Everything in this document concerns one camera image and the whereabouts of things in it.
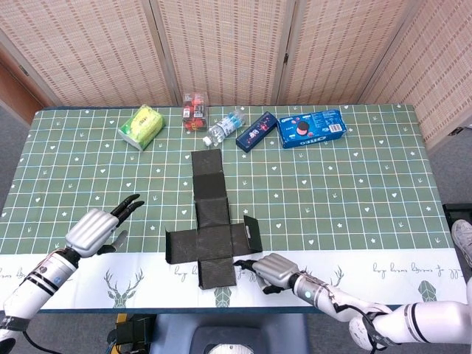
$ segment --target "gray carpet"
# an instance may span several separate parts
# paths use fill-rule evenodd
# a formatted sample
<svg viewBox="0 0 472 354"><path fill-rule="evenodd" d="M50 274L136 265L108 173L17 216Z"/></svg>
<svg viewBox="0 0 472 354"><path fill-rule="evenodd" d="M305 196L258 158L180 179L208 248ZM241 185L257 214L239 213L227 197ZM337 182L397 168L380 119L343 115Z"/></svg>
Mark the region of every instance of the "gray carpet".
<svg viewBox="0 0 472 354"><path fill-rule="evenodd" d="M21 123L0 111L0 209L10 189L26 136L27 129ZM472 131L463 131L430 156L443 202L472 203L471 151ZM106 336L114 321L115 315L110 314L38 314L31 321L28 332L40 345L64 354L104 353ZM353 343L347 324L321 314L307 315L307 321L312 353L368 353ZM446 344L403 344L386 351L391 354L469 352L468 346ZM13 354L27 353L40 352L21 338Z"/></svg>

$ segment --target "water bottle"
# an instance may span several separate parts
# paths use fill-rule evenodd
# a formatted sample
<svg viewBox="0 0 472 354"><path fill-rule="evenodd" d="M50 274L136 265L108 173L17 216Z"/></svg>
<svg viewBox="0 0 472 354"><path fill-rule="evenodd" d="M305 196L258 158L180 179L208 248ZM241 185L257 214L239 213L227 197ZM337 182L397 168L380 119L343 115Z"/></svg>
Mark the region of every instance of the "water bottle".
<svg viewBox="0 0 472 354"><path fill-rule="evenodd" d="M217 122L208 130L208 135L204 137L204 143L206 146L214 144L217 146L223 141L229 134L243 126L246 121L246 115L244 114L244 107L238 108L225 116L220 122Z"/></svg>

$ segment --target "yellow-green tissue pack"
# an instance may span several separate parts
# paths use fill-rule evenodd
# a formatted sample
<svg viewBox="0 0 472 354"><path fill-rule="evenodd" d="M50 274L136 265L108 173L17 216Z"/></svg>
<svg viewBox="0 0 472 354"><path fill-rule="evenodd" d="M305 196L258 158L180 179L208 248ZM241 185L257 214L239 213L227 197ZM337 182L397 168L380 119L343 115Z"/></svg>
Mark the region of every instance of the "yellow-green tissue pack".
<svg viewBox="0 0 472 354"><path fill-rule="evenodd" d="M118 134L136 149L143 151L164 126L164 117L158 111L154 111L148 105L142 105L118 129Z"/></svg>

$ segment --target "bottle label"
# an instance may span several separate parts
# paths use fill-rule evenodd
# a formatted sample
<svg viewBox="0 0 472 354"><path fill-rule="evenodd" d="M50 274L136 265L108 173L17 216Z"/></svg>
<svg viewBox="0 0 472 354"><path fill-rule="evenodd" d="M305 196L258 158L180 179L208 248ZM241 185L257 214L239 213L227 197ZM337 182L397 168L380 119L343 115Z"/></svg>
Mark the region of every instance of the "bottle label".
<svg viewBox="0 0 472 354"><path fill-rule="evenodd" d="M221 120L220 122L216 123L216 125L223 129L225 137L236 130L235 124L228 118Z"/></svg>

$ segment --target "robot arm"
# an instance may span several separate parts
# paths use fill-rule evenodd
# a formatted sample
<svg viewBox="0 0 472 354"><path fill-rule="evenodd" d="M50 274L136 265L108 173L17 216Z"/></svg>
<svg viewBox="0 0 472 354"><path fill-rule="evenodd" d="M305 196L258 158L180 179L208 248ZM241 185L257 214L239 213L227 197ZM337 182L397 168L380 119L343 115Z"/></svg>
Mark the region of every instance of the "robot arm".
<svg viewBox="0 0 472 354"><path fill-rule="evenodd" d="M134 202L139 194L126 198L112 212L92 209L66 236L66 248L57 249L42 260L4 302L5 317L0 322L0 354L7 354L24 332L31 318L78 269L81 258L116 251L128 232L119 234L111 245L105 245L113 231L143 201Z"/></svg>
<svg viewBox="0 0 472 354"><path fill-rule="evenodd" d="M278 254L258 261L238 260L235 265L253 271L265 294L291 289L334 319L349 322L354 342L365 350L407 342L472 342L471 310L459 302L421 302L392 312L385 305L357 299L301 272L295 263ZM468 284L468 294L472 294L472 282Z"/></svg>

